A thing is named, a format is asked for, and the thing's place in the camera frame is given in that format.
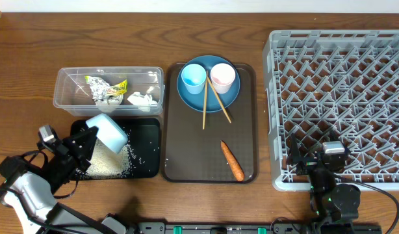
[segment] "green connector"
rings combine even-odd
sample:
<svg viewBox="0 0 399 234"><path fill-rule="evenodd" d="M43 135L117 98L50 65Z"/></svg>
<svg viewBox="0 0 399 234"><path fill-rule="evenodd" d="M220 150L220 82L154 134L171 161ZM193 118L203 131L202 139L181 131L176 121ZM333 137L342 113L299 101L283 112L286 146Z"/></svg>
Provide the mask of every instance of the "green connector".
<svg viewBox="0 0 399 234"><path fill-rule="evenodd" d="M174 234L182 234L182 227L174 227Z"/></svg>
<svg viewBox="0 0 399 234"><path fill-rule="evenodd" d="M267 234L266 228L264 227L257 228L257 234Z"/></svg>

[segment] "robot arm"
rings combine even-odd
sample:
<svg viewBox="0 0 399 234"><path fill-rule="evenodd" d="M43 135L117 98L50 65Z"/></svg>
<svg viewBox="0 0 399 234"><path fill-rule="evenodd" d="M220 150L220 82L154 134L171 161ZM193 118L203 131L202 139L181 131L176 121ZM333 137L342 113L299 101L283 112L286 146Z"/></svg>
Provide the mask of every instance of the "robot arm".
<svg viewBox="0 0 399 234"><path fill-rule="evenodd" d="M45 163L41 168L26 161L25 155L7 157L0 164L0 174L6 179L0 187L0 202L15 209L24 233L46 233L47 229L97 234L127 231L111 217L104 222L110 227L100 224L58 203L53 195L60 186L70 182L77 169L85 172L90 166L98 127L114 128L104 122L103 126L94 126L61 140L49 125L45 125L39 129L36 152L43 149L52 152L54 157L49 162L43 153Z"/></svg>
<svg viewBox="0 0 399 234"><path fill-rule="evenodd" d="M287 164L296 165L297 175L308 175L311 182L311 208L318 214L309 229L314 233L329 233L322 231L322 228L354 233L352 220L358 218L360 190L355 185L337 185L333 174L344 168L350 150L331 131L331 141L324 142L314 157L302 157L295 136L290 137Z"/></svg>

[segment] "crumpled wrapper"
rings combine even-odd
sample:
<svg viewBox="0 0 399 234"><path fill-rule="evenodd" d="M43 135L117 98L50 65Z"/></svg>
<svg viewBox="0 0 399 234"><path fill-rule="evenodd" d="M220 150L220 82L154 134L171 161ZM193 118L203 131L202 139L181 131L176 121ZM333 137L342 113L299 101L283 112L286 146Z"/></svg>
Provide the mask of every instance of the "crumpled wrapper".
<svg viewBox="0 0 399 234"><path fill-rule="evenodd" d="M85 77L87 84L90 85L93 100L99 110L110 113L116 109L115 106L120 105L123 101L123 95L127 91L127 80L110 86L100 77Z"/></svg>
<svg viewBox="0 0 399 234"><path fill-rule="evenodd" d="M127 100L133 105L138 106L139 110L144 112L150 111L150 105L156 105L157 102L153 100L152 95L142 95L140 92L134 92L130 95Z"/></svg>

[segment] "brown tray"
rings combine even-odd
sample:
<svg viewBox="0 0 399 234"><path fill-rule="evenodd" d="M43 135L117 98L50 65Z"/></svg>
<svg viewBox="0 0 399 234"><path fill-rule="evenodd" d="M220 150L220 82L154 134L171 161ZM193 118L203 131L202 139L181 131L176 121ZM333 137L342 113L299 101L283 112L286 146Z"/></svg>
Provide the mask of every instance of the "brown tray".
<svg viewBox="0 0 399 234"><path fill-rule="evenodd" d="M178 94L176 83L185 63L168 71L164 113L164 154L161 172L171 182L250 183L258 173L255 72L245 64L234 64L240 76L240 92L227 108L232 123L222 111L207 114L191 109ZM236 181L220 147L223 140L243 169L245 179Z"/></svg>

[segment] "clear plastic container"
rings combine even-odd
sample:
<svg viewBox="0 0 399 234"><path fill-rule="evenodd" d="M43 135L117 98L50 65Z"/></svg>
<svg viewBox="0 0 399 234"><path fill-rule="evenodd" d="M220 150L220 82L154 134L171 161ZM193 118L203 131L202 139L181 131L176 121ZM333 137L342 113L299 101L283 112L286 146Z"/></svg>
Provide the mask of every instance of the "clear plastic container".
<svg viewBox="0 0 399 234"><path fill-rule="evenodd" d="M120 105L96 106L90 85L85 76L100 77L111 86L127 80L127 92ZM93 67L62 68L58 72L53 104L74 116L158 115L162 112L164 99L164 74L159 67ZM133 105L127 98L134 92L150 94L157 104Z"/></svg>

